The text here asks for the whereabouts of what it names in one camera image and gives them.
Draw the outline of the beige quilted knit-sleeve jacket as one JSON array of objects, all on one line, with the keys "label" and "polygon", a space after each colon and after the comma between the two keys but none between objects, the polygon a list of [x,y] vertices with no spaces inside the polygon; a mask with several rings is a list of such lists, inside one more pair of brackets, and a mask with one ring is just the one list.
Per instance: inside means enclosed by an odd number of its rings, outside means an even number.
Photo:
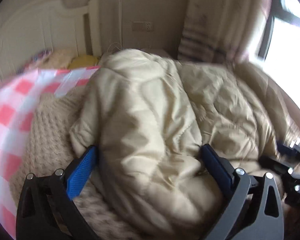
[{"label": "beige quilted knit-sleeve jacket", "polygon": [[209,144],[233,167],[261,176],[260,156],[300,141],[281,90],[259,66],[174,61],[129,49],[109,56],[87,85],[40,97],[21,166],[48,176],[90,145],[101,165],[74,202],[103,239],[195,239],[221,211],[222,195],[199,161]]}]

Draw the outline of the red white checkered bed cover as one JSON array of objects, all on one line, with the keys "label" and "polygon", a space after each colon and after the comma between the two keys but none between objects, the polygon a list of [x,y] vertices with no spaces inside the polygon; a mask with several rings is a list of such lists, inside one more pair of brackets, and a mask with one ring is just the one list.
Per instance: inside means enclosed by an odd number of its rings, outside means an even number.
[{"label": "red white checkered bed cover", "polygon": [[85,85],[97,66],[74,70],[34,69],[0,87],[0,224],[15,238],[17,208],[8,185],[20,165],[39,98],[43,93],[63,96]]}]

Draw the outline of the dark framed window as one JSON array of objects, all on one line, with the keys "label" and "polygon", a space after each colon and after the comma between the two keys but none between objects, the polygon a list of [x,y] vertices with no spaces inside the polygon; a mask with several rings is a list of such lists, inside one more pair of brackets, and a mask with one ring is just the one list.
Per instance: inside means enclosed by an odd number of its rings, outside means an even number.
[{"label": "dark framed window", "polygon": [[275,48],[273,37],[278,36],[279,53],[300,59],[300,0],[272,0],[269,17],[258,57],[263,61]]}]

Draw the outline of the yellow pillow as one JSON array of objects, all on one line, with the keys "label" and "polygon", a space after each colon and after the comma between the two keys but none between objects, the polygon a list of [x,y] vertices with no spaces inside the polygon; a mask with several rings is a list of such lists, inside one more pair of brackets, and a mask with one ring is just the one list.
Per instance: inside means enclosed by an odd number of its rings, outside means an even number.
[{"label": "yellow pillow", "polygon": [[99,58],[92,55],[82,55],[74,58],[68,66],[68,69],[77,69],[96,66]]}]

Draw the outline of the beige checkered pillow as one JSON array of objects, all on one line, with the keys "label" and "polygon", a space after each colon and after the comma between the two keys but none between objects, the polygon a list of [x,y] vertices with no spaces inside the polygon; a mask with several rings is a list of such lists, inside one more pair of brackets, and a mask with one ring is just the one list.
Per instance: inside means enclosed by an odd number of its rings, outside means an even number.
[{"label": "beige checkered pillow", "polygon": [[54,50],[41,64],[42,69],[67,69],[76,54],[70,49]]}]

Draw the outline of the patterned round cushion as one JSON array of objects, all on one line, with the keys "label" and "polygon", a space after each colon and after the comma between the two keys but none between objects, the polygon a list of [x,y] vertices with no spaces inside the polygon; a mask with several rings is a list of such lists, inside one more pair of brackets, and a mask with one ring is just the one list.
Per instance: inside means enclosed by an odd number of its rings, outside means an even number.
[{"label": "patterned round cushion", "polygon": [[41,52],[37,53],[29,60],[27,60],[19,70],[25,71],[29,69],[36,69],[42,64],[48,57],[52,54],[52,49],[42,50]]}]

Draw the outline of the patterned window curtain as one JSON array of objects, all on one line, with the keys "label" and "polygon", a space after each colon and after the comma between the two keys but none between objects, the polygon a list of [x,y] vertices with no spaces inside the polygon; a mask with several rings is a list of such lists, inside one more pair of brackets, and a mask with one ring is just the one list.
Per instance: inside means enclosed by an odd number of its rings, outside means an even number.
[{"label": "patterned window curtain", "polygon": [[242,62],[258,54],[272,0],[189,0],[178,59]]}]

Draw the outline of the white wooden headboard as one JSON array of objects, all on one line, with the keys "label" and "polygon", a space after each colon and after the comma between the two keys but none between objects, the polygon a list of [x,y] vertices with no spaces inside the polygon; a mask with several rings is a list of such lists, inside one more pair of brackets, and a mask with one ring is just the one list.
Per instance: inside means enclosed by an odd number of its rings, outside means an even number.
[{"label": "white wooden headboard", "polygon": [[44,49],[100,57],[99,0],[76,8],[67,8],[63,0],[34,0],[17,10],[0,27],[0,82]]}]

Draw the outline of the slim metal desk lamp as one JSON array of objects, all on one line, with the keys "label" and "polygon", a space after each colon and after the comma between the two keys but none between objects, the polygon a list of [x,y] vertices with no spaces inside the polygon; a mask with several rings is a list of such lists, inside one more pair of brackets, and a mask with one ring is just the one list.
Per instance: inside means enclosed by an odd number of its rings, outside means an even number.
[{"label": "slim metal desk lamp", "polygon": [[123,0],[118,0],[119,39],[120,39],[121,48],[123,48],[122,9],[123,9]]}]

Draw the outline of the wall power socket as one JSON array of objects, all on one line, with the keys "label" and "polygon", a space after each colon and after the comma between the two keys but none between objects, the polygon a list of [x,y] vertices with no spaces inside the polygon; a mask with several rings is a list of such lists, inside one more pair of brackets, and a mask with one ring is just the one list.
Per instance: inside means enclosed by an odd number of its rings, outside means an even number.
[{"label": "wall power socket", "polygon": [[152,22],[132,22],[132,31],[153,31],[153,23]]}]

